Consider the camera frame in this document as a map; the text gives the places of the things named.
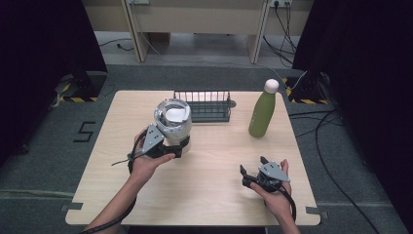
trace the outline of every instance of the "hand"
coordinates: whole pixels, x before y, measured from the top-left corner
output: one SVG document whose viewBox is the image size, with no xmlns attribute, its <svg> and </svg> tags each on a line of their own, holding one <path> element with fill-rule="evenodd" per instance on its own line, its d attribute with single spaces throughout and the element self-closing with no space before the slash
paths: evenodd
<svg viewBox="0 0 413 234">
<path fill-rule="evenodd" d="M 134 137 L 134 142 L 137 141 L 138 137 L 144 132 L 141 131 L 137 136 Z M 137 148 L 141 148 L 145 142 L 145 137 L 143 137 L 137 144 Z M 147 155 L 139 156 L 134 159 L 131 178 L 135 179 L 135 182 L 138 182 L 143 186 L 155 173 L 155 170 L 162 164 L 166 163 L 173 159 L 175 155 L 173 153 L 163 155 L 159 158 L 151 158 Z"/>
<path fill-rule="evenodd" d="M 284 159 L 281 162 L 282 171 L 288 175 L 288 162 Z M 291 195 L 291 185 L 289 182 L 283 182 L 282 186 Z M 291 216 L 291 209 L 290 204 L 286 200 L 286 198 L 280 192 L 269 193 L 265 191 L 261 186 L 256 183 L 251 184 L 251 188 L 258 193 L 267 205 L 268 210 L 276 217 L 276 219 L 280 219 L 282 217 Z"/>
</svg>

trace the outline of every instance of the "metal wire rack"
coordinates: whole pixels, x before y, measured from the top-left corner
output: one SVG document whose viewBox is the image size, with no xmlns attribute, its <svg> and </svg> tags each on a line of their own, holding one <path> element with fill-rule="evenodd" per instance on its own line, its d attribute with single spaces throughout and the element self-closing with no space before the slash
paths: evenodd
<svg viewBox="0 0 413 234">
<path fill-rule="evenodd" d="M 193 123 L 229 122 L 231 107 L 235 106 L 228 90 L 174 91 L 173 98 L 188 103 Z"/>
</svg>

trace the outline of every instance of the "white bottle cap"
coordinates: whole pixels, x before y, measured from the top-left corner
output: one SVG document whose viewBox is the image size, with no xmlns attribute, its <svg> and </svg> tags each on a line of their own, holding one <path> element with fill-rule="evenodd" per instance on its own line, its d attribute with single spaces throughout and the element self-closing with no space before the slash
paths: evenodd
<svg viewBox="0 0 413 234">
<path fill-rule="evenodd" d="M 277 90 L 279 89 L 279 82 L 274 79 L 269 79 L 267 82 L 265 82 L 264 90 L 268 94 L 275 94 Z"/>
</svg>

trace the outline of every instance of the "finger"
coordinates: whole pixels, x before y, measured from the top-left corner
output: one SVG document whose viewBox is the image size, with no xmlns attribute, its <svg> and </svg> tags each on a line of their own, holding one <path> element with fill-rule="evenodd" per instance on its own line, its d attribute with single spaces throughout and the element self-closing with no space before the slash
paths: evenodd
<svg viewBox="0 0 413 234">
<path fill-rule="evenodd" d="M 288 161 L 286 159 L 282 160 L 282 171 L 288 176 Z"/>
<path fill-rule="evenodd" d="M 252 190 L 254 190 L 256 193 L 258 193 L 258 195 L 260 195 L 264 199 L 269 194 L 267 191 L 264 190 L 264 188 L 262 188 L 260 185 L 254 183 L 254 182 L 252 182 L 250 186 L 251 186 Z"/>
<path fill-rule="evenodd" d="M 145 132 L 147 129 L 148 129 L 148 128 L 141 130 L 139 134 L 137 134 L 136 136 L 134 136 L 134 141 L 133 141 L 133 142 L 136 142 L 137 139 L 139 138 L 139 136 L 141 136 L 141 135 L 143 134 L 143 132 Z"/>
<path fill-rule="evenodd" d="M 288 161 L 286 161 L 286 159 L 282 160 L 281 165 L 282 171 L 288 176 Z M 288 194 L 291 195 L 291 184 L 289 184 L 289 182 L 283 182 L 282 186 L 285 188 Z"/>
</svg>

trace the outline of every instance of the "wrist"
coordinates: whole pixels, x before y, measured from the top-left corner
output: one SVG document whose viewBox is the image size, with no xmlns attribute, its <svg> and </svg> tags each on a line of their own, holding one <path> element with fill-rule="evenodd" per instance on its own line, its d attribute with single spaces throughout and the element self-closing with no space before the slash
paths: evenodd
<svg viewBox="0 0 413 234">
<path fill-rule="evenodd" d="M 290 214 L 290 213 L 275 214 L 274 217 L 277 219 L 279 224 L 282 224 L 282 223 L 295 223 L 294 219 L 292 218 L 292 214 Z"/>
<path fill-rule="evenodd" d="M 137 191 L 139 191 L 143 187 L 143 185 L 145 185 L 145 183 L 146 181 L 143 181 L 138 176 L 133 176 L 133 175 L 130 175 L 130 177 L 127 180 L 127 184 L 130 187 L 137 189 Z"/>
</svg>

